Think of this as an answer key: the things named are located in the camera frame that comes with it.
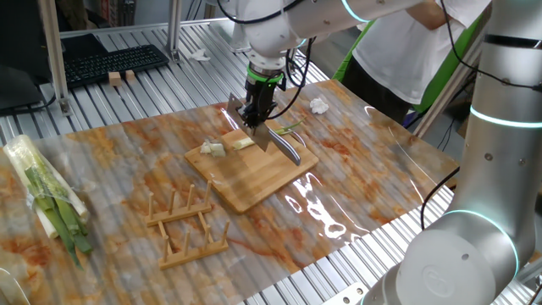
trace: white robotic arm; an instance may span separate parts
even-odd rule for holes
[[[280,14],[244,26],[253,51],[246,104],[235,110],[252,129],[268,118],[284,50],[420,2],[250,0],[239,19]],[[480,63],[490,75],[478,76],[456,195],[362,305],[490,304],[532,256],[542,180],[542,86],[532,86],[542,81],[541,16],[540,0],[493,1]]]
[[[293,8],[263,23],[245,25],[252,50],[265,58],[281,58],[284,50],[298,46],[304,39],[342,31],[365,20],[377,19],[423,0],[251,0],[239,13],[244,20],[257,19]]]

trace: white shirt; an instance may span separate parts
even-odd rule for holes
[[[454,41],[484,11],[490,0],[445,0]],[[428,30],[405,10],[374,23],[353,56],[380,85],[400,99],[419,104],[429,82],[451,50],[446,25]]]

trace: metal grating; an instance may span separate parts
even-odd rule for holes
[[[226,102],[230,92],[244,97],[247,56],[231,53],[228,45],[211,31],[208,21],[183,25],[180,30],[181,63],[170,62],[168,66],[139,72],[136,82],[128,84],[123,80],[123,85],[117,88],[102,82],[72,89],[69,97],[74,115],[69,117],[62,116],[57,103],[35,114],[2,117],[0,145],[20,134],[39,139]],[[62,37],[89,32],[94,33],[108,51],[143,44],[154,44],[163,49],[167,25],[78,31],[65,33]],[[187,55],[201,48],[207,50],[210,61],[188,59]],[[304,64],[303,58],[297,60]],[[308,83],[328,79],[314,65],[307,77]],[[47,84],[41,86],[41,92],[48,100],[54,90]]]
[[[452,197],[453,193],[447,188],[441,189],[433,197],[425,213],[428,224],[444,213]],[[403,259],[408,244],[421,231],[420,208],[417,208],[260,291],[241,304],[322,304],[356,283],[362,284],[363,292],[366,293],[388,269]],[[533,294],[514,280],[493,305],[525,304]]]

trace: green led ring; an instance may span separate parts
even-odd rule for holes
[[[260,76],[260,75],[257,75],[256,73],[254,73],[249,67],[246,67],[246,72],[248,73],[248,76],[250,76],[251,78],[253,78],[254,80],[257,80],[257,81],[261,81],[263,83],[278,83],[280,80],[282,80],[282,78],[284,77],[284,75],[281,73],[279,76],[277,77],[274,77],[272,79],[268,79],[267,77],[263,77],[263,76]]]

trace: table surface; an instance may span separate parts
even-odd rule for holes
[[[279,106],[293,93],[277,94]],[[315,97],[329,104],[326,114],[310,114]],[[156,212],[167,209],[172,187],[186,198],[193,183],[202,200],[206,181],[184,154],[206,137],[234,129],[224,107],[36,142],[91,211],[95,251],[81,257],[84,272],[75,270],[60,241],[48,240],[40,230],[0,155],[0,267],[15,276],[32,303],[237,303],[415,208],[434,182],[456,167],[334,80],[308,85],[279,122],[307,118],[297,132],[320,158],[318,165],[245,215],[235,215],[213,194],[206,219],[215,240],[231,221],[229,251],[159,271],[163,241],[158,228],[143,222],[148,194],[155,194]],[[175,204],[185,201],[177,198]],[[189,229],[192,246],[202,242],[197,221],[166,225],[177,251]]]

